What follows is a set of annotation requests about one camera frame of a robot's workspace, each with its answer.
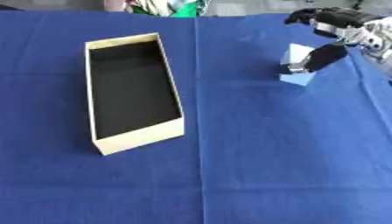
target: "open box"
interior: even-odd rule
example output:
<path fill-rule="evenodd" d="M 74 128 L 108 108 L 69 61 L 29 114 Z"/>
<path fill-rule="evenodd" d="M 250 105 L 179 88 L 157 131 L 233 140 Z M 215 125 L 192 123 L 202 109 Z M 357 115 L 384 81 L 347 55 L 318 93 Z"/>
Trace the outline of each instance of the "open box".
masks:
<path fill-rule="evenodd" d="M 157 33 L 86 43 L 93 143 L 103 155 L 184 135 L 184 113 Z"/>

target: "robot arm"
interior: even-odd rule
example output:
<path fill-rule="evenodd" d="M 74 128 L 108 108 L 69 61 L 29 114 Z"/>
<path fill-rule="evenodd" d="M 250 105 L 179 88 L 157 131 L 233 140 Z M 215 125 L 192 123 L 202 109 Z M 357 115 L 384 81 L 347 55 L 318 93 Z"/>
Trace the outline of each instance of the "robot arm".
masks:
<path fill-rule="evenodd" d="M 290 14 L 285 23 L 311 25 L 315 34 L 337 39 L 314 50 L 301 63 L 286 65 L 287 74 L 299 67 L 302 72 L 317 71 L 345 57 L 346 46 L 360 46 L 363 56 L 392 78 L 392 17 L 341 8 L 304 9 Z"/>

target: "black box lining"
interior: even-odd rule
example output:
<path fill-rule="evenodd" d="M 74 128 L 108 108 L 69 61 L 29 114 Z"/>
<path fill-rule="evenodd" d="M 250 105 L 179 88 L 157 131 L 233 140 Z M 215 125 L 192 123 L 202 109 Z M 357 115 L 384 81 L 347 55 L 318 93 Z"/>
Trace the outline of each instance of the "black box lining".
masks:
<path fill-rule="evenodd" d="M 89 53 L 97 139 L 181 117 L 157 41 Z"/>

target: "white object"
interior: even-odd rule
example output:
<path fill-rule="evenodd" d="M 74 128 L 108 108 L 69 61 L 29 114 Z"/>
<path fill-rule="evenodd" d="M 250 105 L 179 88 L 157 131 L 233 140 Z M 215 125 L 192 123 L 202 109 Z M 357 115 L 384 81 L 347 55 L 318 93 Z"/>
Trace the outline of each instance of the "white object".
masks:
<path fill-rule="evenodd" d="M 308 56 L 308 54 L 313 51 L 314 48 L 304 45 L 290 44 L 289 50 L 284 54 L 282 64 L 292 64 L 299 63 Z M 292 84 L 297 84 L 300 86 L 306 86 L 314 77 L 314 73 L 293 73 L 293 74 L 280 74 L 280 81 L 289 82 Z"/>

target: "blue tablecloth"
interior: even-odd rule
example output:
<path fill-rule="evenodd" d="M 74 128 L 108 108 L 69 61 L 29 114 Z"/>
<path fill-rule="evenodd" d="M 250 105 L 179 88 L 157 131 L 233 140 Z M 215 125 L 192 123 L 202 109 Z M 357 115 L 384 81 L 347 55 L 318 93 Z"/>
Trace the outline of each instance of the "blue tablecloth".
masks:
<path fill-rule="evenodd" d="M 307 88 L 277 80 L 285 15 L 156 18 L 0 13 L 0 222 L 392 221 L 392 87 L 353 49 Z M 83 44 L 159 32 L 184 137 L 102 157 L 91 144 Z"/>

